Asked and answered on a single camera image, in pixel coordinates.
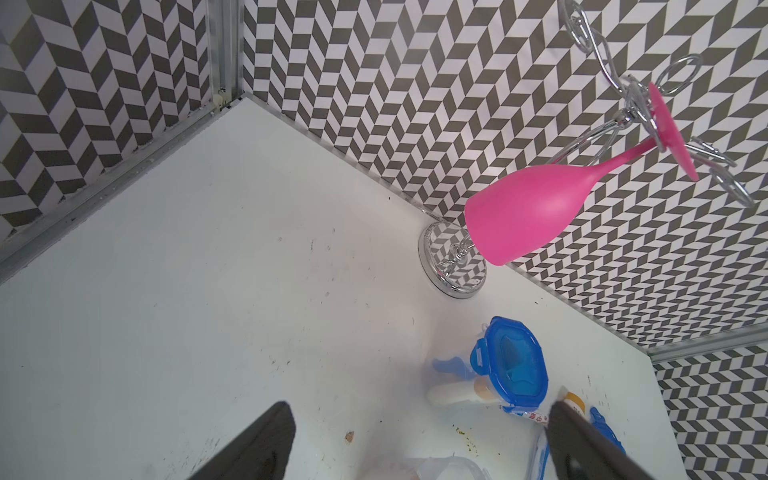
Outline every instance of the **clear plastic packaging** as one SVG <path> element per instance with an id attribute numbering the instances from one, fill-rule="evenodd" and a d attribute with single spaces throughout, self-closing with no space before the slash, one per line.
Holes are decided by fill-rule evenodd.
<path id="1" fill-rule="evenodd" d="M 491 480 L 491 476 L 464 457 L 385 458 L 360 480 Z"/>

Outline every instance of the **blue lid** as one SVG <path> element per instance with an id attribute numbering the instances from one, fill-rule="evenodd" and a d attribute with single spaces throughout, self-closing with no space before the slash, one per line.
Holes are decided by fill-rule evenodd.
<path id="1" fill-rule="evenodd" d="M 547 395 L 549 378 L 541 347 L 531 330 L 518 321 L 493 317 L 469 362 L 479 375 L 490 378 L 515 410 L 530 412 Z"/>

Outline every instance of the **plastic food container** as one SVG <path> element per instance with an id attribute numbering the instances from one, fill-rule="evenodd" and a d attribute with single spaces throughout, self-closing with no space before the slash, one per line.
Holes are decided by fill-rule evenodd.
<path id="1" fill-rule="evenodd" d="M 485 334 L 467 353 L 434 358 L 440 381 L 427 392 L 438 406 L 457 403 L 506 404 L 508 412 L 532 412 L 547 395 L 544 355 L 522 323 L 493 317 Z"/>
<path id="2" fill-rule="evenodd" d="M 491 480 L 491 476 L 464 457 L 388 458 L 360 480 Z"/>

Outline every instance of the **silver metal stand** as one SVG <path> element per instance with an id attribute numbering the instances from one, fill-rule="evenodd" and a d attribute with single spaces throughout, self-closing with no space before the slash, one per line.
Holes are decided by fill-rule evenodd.
<path id="1" fill-rule="evenodd" d="M 439 221 L 426 227 L 419 238 L 419 259 L 432 283 L 453 298 L 469 298 L 485 283 L 485 259 L 469 233 L 454 223 Z"/>
<path id="2" fill-rule="evenodd" d="M 614 60 L 611 56 L 611 50 L 608 47 L 608 43 L 600 32 L 592 29 L 589 25 L 587 14 L 575 0 L 558 0 L 558 10 L 565 23 L 565 29 L 574 39 L 576 46 L 587 55 L 594 53 L 606 80 L 624 99 L 624 107 L 620 109 L 610 121 L 588 131 L 566 145 L 553 156 L 548 163 L 559 163 L 568 158 L 568 155 L 581 149 L 587 144 L 594 142 L 599 137 L 610 135 L 608 141 L 605 142 L 602 148 L 590 159 L 588 165 L 592 165 L 598 162 L 605 152 L 608 151 L 611 145 L 615 142 L 618 132 L 629 128 L 635 122 L 640 122 L 645 128 L 645 131 L 648 132 L 648 135 L 656 141 L 659 150 L 662 153 L 665 152 L 667 149 L 661 143 L 656 122 L 650 111 L 648 87 L 641 84 L 632 75 L 626 75 L 623 78 L 619 77 L 614 66 Z M 602 45 L 603 47 L 605 58 L 603 58 L 603 55 L 600 53 L 599 45 Z M 702 64 L 703 59 L 701 58 L 701 55 L 696 54 L 686 55 L 672 61 L 670 65 L 661 72 L 655 82 L 661 94 L 674 96 L 684 90 L 685 87 L 693 82 L 696 75 L 699 73 Z M 693 65 L 693 71 L 682 82 L 672 82 L 670 80 L 672 72 L 686 65 Z M 728 171 L 727 167 L 722 165 L 725 164 L 727 166 L 735 167 L 736 162 L 717 150 L 713 145 L 703 142 L 697 137 L 692 137 L 691 140 L 692 141 L 686 145 L 691 157 L 694 160 L 707 165 L 717 183 L 720 184 L 723 190 L 725 190 L 731 197 L 745 207 L 753 207 L 755 201 L 752 199 L 749 192 L 747 192 L 746 188 Z"/>

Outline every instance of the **herringbone tile wall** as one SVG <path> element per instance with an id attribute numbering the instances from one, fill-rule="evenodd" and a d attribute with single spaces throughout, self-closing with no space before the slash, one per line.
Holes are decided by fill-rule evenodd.
<path id="1" fill-rule="evenodd" d="M 768 7 L 584 0 L 617 69 L 655 79 L 704 58 L 670 109 L 759 204 L 648 154 L 603 179 L 573 224 L 517 264 L 642 346 L 766 319 Z M 540 164 L 620 106 L 554 0 L 245 0 L 243 89 L 436 214 Z M 645 137 L 639 126 L 612 147 Z M 572 162 L 584 162 L 599 146 Z"/>
<path id="2" fill-rule="evenodd" d="M 0 2 L 0 241 L 211 99 L 206 2 Z"/>
<path id="3" fill-rule="evenodd" d="M 692 479 L 768 478 L 768 344 L 655 365 Z"/>

